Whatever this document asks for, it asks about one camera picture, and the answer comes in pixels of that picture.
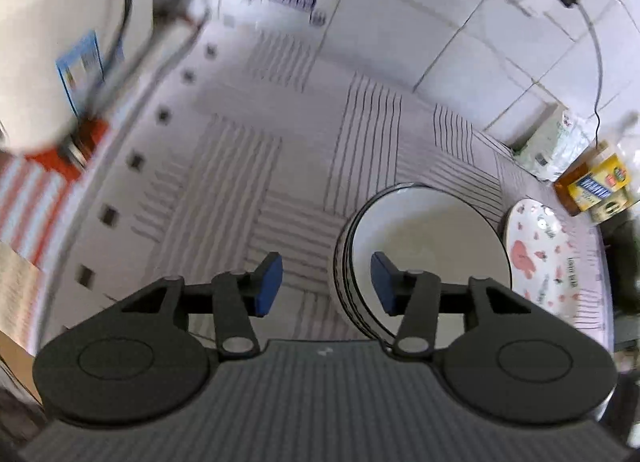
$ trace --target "white plate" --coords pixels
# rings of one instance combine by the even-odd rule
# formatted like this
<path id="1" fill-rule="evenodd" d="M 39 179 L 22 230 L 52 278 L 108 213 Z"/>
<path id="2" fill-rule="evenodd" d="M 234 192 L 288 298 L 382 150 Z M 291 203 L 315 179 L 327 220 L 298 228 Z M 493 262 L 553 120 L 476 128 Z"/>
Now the white plate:
<path id="1" fill-rule="evenodd" d="M 384 252 L 401 270 L 428 270 L 444 283 L 466 284 L 473 276 L 511 287 L 509 261 L 494 229 L 471 206 L 442 191 L 423 185 L 392 188 L 360 219 L 356 215 L 352 226 L 356 226 L 353 241 L 349 244 L 347 239 L 346 244 L 351 246 L 351 261 L 345 262 L 342 274 L 346 291 L 362 305 L 352 304 L 346 313 L 353 315 L 355 309 L 362 316 L 365 308 L 369 316 L 363 320 L 374 330 L 379 325 L 393 336 L 402 321 L 383 311 L 371 283 L 371 255 L 376 251 Z M 462 333 L 461 316 L 440 315 L 438 347 Z"/>
<path id="2" fill-rule="evenodd" d="M 514 292 L 574 324 L 579 295 L 577 253 L 553 210 L 526 198 L 505 228 Z"/>

